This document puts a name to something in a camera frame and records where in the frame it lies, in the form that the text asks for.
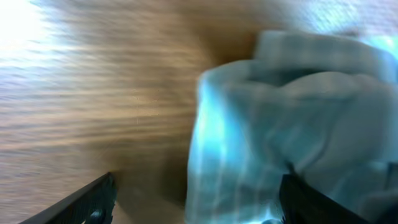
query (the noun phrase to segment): wooden table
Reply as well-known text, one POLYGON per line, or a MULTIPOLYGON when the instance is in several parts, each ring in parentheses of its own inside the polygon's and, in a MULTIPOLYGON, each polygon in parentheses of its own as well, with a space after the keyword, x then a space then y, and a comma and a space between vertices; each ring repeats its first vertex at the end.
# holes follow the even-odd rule
POLYGON ((109 170, 120 188, 114 223, 183 223, 201 72, 249 58, 265 28, 397 30, 397 8, 383 7, 392 0, 379 14, 334 2, 1 3, 0 223, 23 221, 109 170))

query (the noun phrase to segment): towel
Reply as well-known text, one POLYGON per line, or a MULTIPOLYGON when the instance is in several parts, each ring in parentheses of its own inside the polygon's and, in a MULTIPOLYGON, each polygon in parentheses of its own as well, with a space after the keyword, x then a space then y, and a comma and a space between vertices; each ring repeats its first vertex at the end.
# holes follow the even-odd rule
POLYGON ((253 59, 205 72, 185 221, 279 222, 291 163, 309 185, 375 221, 398 202, 396 59, 335 36, 267 31, 253 59))

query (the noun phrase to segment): folded cloth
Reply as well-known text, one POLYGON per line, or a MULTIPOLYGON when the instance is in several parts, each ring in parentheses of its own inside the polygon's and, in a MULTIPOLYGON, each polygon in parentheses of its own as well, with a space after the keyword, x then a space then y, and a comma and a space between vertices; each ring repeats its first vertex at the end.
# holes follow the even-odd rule
POLYGON ((287 162, 374 221, 398 202, 396 82, 397 62, 382 50, 343 37, 263 32, 252 60, 200 80, 186 222, 280 220, 287 162))

